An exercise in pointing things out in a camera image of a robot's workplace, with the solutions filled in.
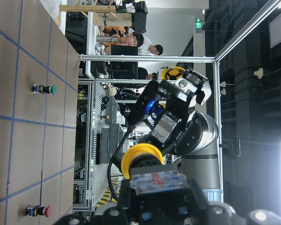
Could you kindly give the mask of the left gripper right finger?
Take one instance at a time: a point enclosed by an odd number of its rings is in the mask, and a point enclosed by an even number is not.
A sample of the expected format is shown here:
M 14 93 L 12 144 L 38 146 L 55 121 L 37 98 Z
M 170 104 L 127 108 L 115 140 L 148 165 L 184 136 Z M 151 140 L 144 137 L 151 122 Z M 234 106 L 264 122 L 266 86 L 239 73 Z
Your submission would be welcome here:
M 207 210 L 208 201 L 195 179 L 187 179 L 190 188 L 190 205 L 195 210 Z

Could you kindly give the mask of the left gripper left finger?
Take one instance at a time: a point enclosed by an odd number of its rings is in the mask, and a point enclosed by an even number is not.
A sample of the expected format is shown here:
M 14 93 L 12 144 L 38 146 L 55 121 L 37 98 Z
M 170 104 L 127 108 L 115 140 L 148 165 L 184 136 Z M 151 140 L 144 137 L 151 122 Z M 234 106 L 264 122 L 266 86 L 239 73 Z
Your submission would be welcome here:
M 129 222 L 138 222 L 138 200 L 130 180 L 122 180 L 117 206 L 123 209 Z

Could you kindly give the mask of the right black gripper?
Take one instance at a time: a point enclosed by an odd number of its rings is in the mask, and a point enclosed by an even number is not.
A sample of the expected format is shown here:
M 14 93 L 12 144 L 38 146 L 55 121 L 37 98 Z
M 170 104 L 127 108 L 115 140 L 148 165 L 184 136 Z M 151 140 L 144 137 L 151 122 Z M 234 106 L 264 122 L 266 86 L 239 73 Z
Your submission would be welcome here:
M 154 125 L 148 125 L 151 131 L 139 143 L 151 144 L 163 155 L 179 155 L 180 143 L 195 114 L 194 105 L 203 105 L 211 94 L 208 79 L 191 68 L 175 83 L 161 81 L 148 115 L 156 115 Z

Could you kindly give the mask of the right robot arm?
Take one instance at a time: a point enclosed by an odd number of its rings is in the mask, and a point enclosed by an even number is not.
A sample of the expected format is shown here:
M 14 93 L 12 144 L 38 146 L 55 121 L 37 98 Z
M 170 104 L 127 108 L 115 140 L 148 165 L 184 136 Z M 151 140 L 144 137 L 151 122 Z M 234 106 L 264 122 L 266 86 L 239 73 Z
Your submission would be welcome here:
M 208 79 L 188 69 L 176 81 L 151 80 L 136 107 L 140 120 L 156 115 L 140 142 L 154 145 L 162 155 L 180 156 L 180 171 L 197 181 L 208 201 L 221 203 L 218 126 L 211 116 L 195 110 L 211 93 Z

